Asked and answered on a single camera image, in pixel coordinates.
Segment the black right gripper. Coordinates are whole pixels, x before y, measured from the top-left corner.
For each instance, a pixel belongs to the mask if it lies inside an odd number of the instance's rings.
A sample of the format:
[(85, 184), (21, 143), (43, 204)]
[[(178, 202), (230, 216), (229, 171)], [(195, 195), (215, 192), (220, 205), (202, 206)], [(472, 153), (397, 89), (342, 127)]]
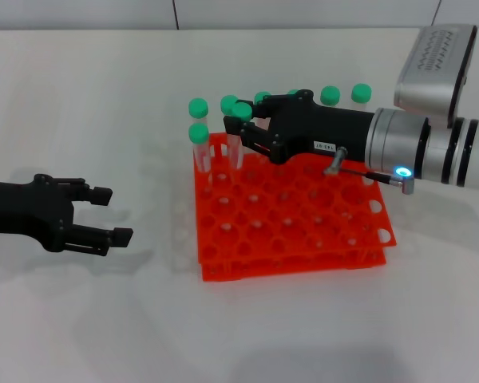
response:
[[(305, 153), (332, 156), (338, 148), (346, 149), (348, 160), (365, 159), (373, 113), (318, 105), (307, 89), (289, 95), (265, 95), (258, 103), (242, 99), (238, 103), (247, 108), (241, 108), (239, 118), (223, 118), (226, 133), (238, 136), (244, 147), (274, 164)], [(242, 121), (253, 118), (270, 118), (268, 130)]]

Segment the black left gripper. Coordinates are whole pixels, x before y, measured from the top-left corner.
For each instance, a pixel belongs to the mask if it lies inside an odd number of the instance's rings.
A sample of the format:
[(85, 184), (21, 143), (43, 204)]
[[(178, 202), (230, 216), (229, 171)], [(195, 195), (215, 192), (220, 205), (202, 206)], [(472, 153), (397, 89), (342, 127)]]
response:
[(112, 195), (83, 178), (36, 175), (27, 184), (0, 182), (0, 234), (28, 236), (51, 252), (106, 256), (110, 248), (126, 248), (133, 229), (73, 225), (73, 203), (108, 206)]

